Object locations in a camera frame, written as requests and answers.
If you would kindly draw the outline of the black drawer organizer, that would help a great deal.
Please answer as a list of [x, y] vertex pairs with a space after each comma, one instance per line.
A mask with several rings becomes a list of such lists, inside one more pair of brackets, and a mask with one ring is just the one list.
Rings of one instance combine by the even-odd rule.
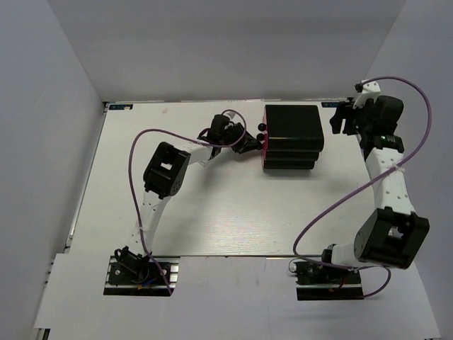
[[267, 104], [265, 170], [312, 170], [324, 147], [315, 105]]

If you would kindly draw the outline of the white labelled card box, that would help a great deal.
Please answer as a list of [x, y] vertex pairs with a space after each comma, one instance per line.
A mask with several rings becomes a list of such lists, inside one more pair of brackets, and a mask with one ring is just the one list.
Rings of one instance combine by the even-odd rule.
[[213, 160], [213, 158], [211, 156], [209, 156], [208, 158], [203, 158], [200, 161], [198, 161], [198, 164], [203, 167], [206, 167], [208, 164], [212, 163], [212, 160]]

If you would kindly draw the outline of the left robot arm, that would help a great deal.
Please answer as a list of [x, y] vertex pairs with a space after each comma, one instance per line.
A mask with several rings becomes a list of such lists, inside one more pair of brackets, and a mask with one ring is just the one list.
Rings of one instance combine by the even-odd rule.
[[[148, 132], [160, 132], [183, 140], [173, 145], [161, 142], [156, 148], [143, 174], [144, 195], [139, 204], [132, 180], [132, 160], [138, 139]], [[238, 111], [226, 109], [213, 117], [208, 128], [196, 139], [190, 139], [162, 129], [146, 129], [135, 137], [128, 160], [128, 177], [137, 222], [125, 244], [126, 250], [142, 258], [152, 253], [154, 236], [169, 200], [182, 187], [188, 167], [192, 164], [207, 165], [223, 149], [237, 154], [262, 149], [263, 143], [247, 131], [245, 118]]]

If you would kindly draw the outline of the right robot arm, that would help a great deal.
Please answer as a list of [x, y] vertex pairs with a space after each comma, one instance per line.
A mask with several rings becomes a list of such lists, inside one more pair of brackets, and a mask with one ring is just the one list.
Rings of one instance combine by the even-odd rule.
[[401, 100], [378, 96], [366, 100], [361, 107], [353, 101], [343, 101], [330, 119], [333, 133], [358, 137], [374, 182], [374, 212], [353, 242], [332, 244], [323, 250], [319, 272], [325, 281], [338, 281], [345, 274], [345, 266], [377, 264], [406, 269], [428, 234], [428, 219], [417, 215], [408, 197], [404, 174], [394, 168], [403, 160], [403, 141], [394, 133], [402, 112]]

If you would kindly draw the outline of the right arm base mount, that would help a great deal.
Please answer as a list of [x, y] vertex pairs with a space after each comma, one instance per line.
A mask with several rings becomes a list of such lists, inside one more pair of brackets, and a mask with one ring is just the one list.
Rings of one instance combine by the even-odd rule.
[[298, 301], [364, 299], [360, 274], [354, 271], [320, 266], [296, 259], [289, 262], [288, 269], [296, 278]]

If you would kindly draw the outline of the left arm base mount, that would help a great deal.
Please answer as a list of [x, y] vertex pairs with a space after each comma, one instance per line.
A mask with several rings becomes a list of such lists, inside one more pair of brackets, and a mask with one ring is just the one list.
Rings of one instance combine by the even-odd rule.
[[116, 249], [110, 257], [103, 294], [106, 296], [169, 297], [178, 280], [178, 257], [156, 257]]

